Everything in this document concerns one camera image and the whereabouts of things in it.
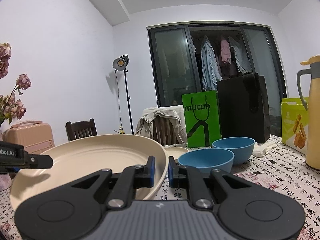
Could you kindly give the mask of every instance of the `thermos handle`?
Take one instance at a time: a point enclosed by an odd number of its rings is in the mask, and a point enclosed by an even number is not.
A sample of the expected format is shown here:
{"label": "thermos handle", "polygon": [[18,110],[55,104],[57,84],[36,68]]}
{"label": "thermos handle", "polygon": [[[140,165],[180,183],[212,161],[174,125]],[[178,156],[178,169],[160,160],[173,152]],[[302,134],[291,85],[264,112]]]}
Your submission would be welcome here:
{"label": "thermos handle", "polygon": [[301,77],[301,75],[305,75],[305,74],[311,74],[311,68],[302,69],[302,70],[298,71],[298,73],[297,73],[297,85],[298,85],[298,92],[299,92],[299,96],[300,96],[301,102],[302,102],[304,108],[308,111],[308,104],[307,104],[307,101],[304,100],[304,98],[303,98],[302,91],[301,91],[301,85],[300,85],[300,77]]}

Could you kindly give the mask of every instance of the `light blue shirt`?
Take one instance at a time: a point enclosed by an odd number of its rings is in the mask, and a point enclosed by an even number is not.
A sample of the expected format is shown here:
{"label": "light blue shirt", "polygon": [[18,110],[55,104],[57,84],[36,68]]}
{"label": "light blue shirt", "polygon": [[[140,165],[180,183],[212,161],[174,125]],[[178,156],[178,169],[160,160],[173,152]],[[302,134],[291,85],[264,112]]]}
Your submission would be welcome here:
{"label": "light blue shirt", "polygon": [[204,90],[217,90],[217,81],[222,80],[222,77],[219,73],[214,50],[207,36],[204,36],[201,44],[201,61],[203,73],[202,84]]}
{"label": "light blue shirt", "polygon": [[242,40],[236,42],[232,37],[229,37],[229,42],[231,47],[235,50],[238,71],[241,73],[251,72],[251,64],[247,56],[247,50],[244,42]]}

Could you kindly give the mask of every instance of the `pink jacket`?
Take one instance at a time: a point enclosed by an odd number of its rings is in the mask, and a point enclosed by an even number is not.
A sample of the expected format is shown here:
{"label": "pink jacket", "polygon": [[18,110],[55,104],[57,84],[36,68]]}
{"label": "pink jacket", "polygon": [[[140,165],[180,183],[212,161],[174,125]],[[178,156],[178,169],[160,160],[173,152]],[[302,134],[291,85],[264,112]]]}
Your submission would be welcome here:
{"label": "pink jacket", "polygon": [[230,45],[229,42],[221,36],[221,59],[223,63],[228,61],[228,58],[231,58]]}

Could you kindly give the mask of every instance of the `blue bowl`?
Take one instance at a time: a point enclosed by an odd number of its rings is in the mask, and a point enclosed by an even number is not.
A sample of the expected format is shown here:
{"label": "blue bowl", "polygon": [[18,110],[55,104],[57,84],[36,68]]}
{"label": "blue bowl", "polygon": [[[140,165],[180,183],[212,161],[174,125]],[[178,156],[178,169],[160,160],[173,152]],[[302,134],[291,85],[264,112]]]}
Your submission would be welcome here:
{"label": "blue bowl", "polygon": [[253,152],[255,141],[248,137],[229,137],[212,143],[213,148],[222,148],[235,154],[233,165],[245,163]]}
{"label": "blue bowl", "polygon": [[202,173],[210,173],[212,169],[230,172],[234,157],[232,151],[208,148],[187,152],[178,158],[178,163],[196,167]]}

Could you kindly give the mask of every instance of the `green shopping bag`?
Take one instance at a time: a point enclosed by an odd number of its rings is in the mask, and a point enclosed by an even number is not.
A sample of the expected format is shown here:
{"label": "green shopping bag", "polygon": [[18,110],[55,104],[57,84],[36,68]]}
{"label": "green shopping bag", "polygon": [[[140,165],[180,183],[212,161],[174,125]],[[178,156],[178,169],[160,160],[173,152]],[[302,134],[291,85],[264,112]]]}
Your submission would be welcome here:
{"label": "green shopping bag", "polygon": [[221,138],[217,92],[182,95],[188,147],[204,147]]}

